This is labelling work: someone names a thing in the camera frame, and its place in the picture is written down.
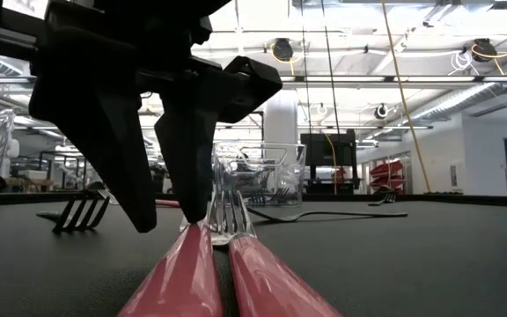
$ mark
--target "plastic fork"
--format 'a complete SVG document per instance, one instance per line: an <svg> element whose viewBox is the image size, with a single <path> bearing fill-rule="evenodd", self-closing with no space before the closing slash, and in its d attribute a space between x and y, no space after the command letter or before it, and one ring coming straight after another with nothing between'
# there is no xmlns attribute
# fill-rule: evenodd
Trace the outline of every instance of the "plastic fork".
<svg viewBox="0 0 507 317"><path fill-rule="evenodd" d="M257 240L239 191L221 193L218 205L211 206L211 241L228 245L240 316L340 316Z"/></svg>
<svg viewBox="0 0 507 317"><path fill-rule="evenodd" d="M207 215L212 244L227 245L232 238L240 234L256 238L242 194L239 191L223 191L220 195L219 200L213 195Z"/></svg>

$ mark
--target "fork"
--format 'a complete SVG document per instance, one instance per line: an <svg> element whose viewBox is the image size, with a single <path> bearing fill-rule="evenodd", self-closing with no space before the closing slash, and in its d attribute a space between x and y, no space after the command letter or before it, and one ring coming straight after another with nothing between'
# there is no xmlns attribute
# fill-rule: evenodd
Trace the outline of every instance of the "fork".
<svg viewBox="0 0 507 317"><path fill-rule="evenodd" d="M296 199L298 199L298 193L288 188L279 188L269 199L266 198L266 193L264 193L261 190L258 190L251 193L248 200L248 205L253 206L265 206L266 204L280 205L290 201L294 201Z"/></svg>
<svg viewBox="0 0 507 317"><path fill-rule="evenodd" d="M211 240L228 245L240 316L341 316L257 240L240 192L220 195L209 209Z"/></svg>
<svg viewBox="0 0 507 317"><path fill-rule="evenodd" d="M396 193L389 192L386 193L385 198L383 198L382 200L375 203L368 203L368 205L371 207L378 207L384 203L395 203L395 202L396 202Z"/></svg>

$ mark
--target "ceiling duct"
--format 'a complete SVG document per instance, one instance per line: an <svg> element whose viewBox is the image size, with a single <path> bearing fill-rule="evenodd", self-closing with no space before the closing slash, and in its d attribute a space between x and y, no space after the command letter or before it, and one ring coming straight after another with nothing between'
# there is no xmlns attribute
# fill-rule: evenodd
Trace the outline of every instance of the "ceiling duct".
<svg viewBox="0 0 507 317"><path fill-rule="evenodd" d="M507 63L503 66L503 72L507 75ZM490 72L485 77L500 76L498 70ZM496 95L502 94L506 88L503 84L492 82L483 85L477 85L465 90L456 90L426 103L424 106L417 108L412 113L413 120L438 120L447 118L449 115L458 113L469 107L478 105L479 103L494 98ZM407 119L398 119L390 122L389 125L401 125L407 123Z"/></svg>

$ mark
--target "pipe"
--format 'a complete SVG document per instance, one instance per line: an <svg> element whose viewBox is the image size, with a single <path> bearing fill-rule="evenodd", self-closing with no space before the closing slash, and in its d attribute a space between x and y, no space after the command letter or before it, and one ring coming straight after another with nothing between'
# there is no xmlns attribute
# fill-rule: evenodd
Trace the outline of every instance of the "pipe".
<svg viewBox="0 0 507 317"><path fill-rule="evenodd" d="M507 63L503 66L503 71L507 75ZM500 76L498 70L494 70L488 76ZM477 85L465 90L448 92L445 95L432 100L424 106L416 109L412 113L412 119L436 120L441 117L447 117L458 113L469 107L494 98L505 91L502 83L492 82L483 85ZM406 119L398 119L390 122L390 125L405 124Z"/></svg>
<svg viewBox="0 0 507 317"><path fill-rule="evenodd" d="M486 115L486 114L492 114L492 113L494 113L496 111L500 111L500 110L505 109L505 108L507 108L507 102L504 102L501 105L497 105L497 106L494 106L494 107L490 107L488 109L481 110L481 111L476 112L474 114L470 114L469 116L471 116L473 118L478 118L478 117L481 117L481 116Z"/></svg>

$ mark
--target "ceiling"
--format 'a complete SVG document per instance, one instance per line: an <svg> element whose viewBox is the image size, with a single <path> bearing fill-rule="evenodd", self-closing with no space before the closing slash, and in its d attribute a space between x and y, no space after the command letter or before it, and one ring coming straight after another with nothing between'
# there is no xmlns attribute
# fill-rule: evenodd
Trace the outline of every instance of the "ceiling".
<svg viewBox="0 0 507 317"><path fill-rule="evenodd" d="M43 18L47 0L4 0L4 6ZM236 55L269 64L287 76L347 76L393 75L385 19L377 4L338 4L324 1L324 13L319 1L305 1L302 10L298 0L233 0L210 17L214 33L201 46L194 46L194 55L220 63L223 67ZM388 22L397 48L397 61L402 75L458 76L485 74L496 69L493 63L468 63L457 70L455 59L473 40L488 38L498 54L507 53L507 10L489 10L491 2L475 5L439 5L431 1L422 4L389 4ZM274 58L271 45L277 38L286 38L295 52L294 63L282 63ZM0 56L0 62L12 75L29 76L28 64ZM507 57L500 59L507 63ZM30 89L5 91L0 95L28 103ZM373 110L380 104L397 109L387 120L401 116L398 87L297 88L298 122L304 123L308 112L313 122L335 125L334 107L340 124L365 125L374 120ZM404 89L410 112L426 102L448 92L446 89ZM143 100L141 118L144 127L151 127L163 113L161 99L153 94ZM247 117L238 123L251 129L221 129L216 139L261 139L259 117ZM155 141L152 129L144 135ZM60 141L60 137L44 135Z"/></svg>

